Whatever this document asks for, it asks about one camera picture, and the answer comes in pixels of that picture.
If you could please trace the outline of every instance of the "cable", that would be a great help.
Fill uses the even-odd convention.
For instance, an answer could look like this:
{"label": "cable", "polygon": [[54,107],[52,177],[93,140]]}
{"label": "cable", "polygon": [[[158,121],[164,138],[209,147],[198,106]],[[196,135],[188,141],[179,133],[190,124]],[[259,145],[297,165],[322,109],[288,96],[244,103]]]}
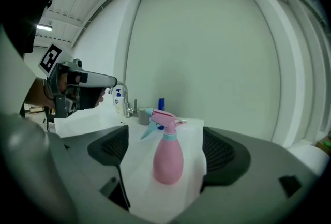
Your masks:
{"label": "cable", "polygon": [[46,129],[47,132],[50,132],[50,121],[48,119],[46,120]]}

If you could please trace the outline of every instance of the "white wall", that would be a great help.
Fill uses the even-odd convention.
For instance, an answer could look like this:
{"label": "white wall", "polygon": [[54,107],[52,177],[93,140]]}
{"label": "white wall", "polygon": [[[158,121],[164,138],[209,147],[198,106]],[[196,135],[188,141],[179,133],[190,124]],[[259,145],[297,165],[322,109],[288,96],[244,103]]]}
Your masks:
{"label": "white wall", "polygon": [[298,135],[305,98],[301,50],[294,29],[277,0],[255,0],[272,32],[280,66],[281,95],[272,141],[284,147]]}
{"label": "white wall", "polygon": [[130,102],[270,140],[277,53],[254,0],[141,0],[128,52]]}
{"label": "white wall", "polygon": [[[128,41],[132,15],[128,15],[131,0],[114,0],[91,22],[74,48],[73,56],[83,62],[83,69],[114,75],[115,53],[118,44]],[[126,39],[119,37],[127,32]]]}
{"label": "white wall", "polygon": [[278,3],[283,8],[285,14],[289,18],[290,23],[294,29],[301,50],[303,66],[304,66],[304,76],[305,76],[304,107],[303,107],[302,119],[299,125],[299,129],[296,138],[294,140],[295,143],[306,136],[306,131],[311,119],[312,106],[313,106],[313,93],[314,93],[313,69],[312,69],[310,50],[308,47],[306,36],[304,35],[304,32],[302,30],[302,27],[300,26],[289,4],[281,0],[278,0]]}
{"label": "white wall", "polygon": [[24,62],[30,70],[39,78],[45,79],[46,75],[38,67],[39,62],[45,55],[47,48],[33,47],[33,52],[24,55]]}
{"label": "white wall", "polygon": [[325,100],[324,100],[324,109],[322,120],[320,123],[319,131],[325,134],[328,134],[328,123],[330,118],[330,108],[331,108],[331,65],[330,65],[330,44],[327,40],[325,32],[323,31],[321,25],[316,20],[316,18],[309,13],[308,17],[314,27],[314,30],[317,34],[319,43],[320,43],[320,51],[322,52],[323,57],[323,67],[325,72]]}

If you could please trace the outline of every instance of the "spray bottle nozzle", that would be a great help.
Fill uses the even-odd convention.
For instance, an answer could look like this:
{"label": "spray bottle nozzle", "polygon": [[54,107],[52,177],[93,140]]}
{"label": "spray bottle nozzle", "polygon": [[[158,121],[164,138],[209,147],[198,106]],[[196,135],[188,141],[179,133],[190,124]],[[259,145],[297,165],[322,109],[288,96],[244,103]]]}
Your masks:
{"label": "spray bottle nozzle", "polygon": [[164,126],[164,133],[168,135],[176,134],[176,127],[186,123],[182,121],[171,113],[164,112],[158,109],[147,108],[145,113],[150,116],[149,127],[146,133],[141,137],[141,139],[146,138],[150,133],[156,130],[159,126]]}

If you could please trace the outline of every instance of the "gray cup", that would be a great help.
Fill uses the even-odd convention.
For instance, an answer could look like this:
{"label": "gray cup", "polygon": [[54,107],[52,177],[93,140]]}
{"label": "gray cup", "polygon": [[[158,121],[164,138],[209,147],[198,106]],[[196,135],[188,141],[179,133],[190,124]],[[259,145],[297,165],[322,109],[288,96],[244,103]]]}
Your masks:
{"label": "gray cup", "polygon": [[139,107],[138,108],[138,123],[140,125],[148,125],[150,116],[145,113],[145,110],[148,107]]}

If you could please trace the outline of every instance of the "soap dispenser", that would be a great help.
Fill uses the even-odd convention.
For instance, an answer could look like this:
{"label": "soap dispenser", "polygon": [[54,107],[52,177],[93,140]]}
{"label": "soap dispenser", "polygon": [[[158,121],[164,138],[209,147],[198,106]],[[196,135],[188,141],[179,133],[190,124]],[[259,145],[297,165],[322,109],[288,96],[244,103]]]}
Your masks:
{"label": "soap dispenser", "polygon": [[121,89],[117,89],[117,94],[114,99],[116,112],[120,115],[124,115],[124,97],[121,96],[120,91]]}
{"label": "soap dispenser", "polygon": [[154,178],[160,183],[172,185],[180,179],[184,167],[184,157],[177,139],[176,127],[186,122],[179,120],[171,113],[153,108],[147,108],[145,113],[151,118],[149,128],[141,139],[146,138],[158,126],[165,127],[163,137],[154,154]]}

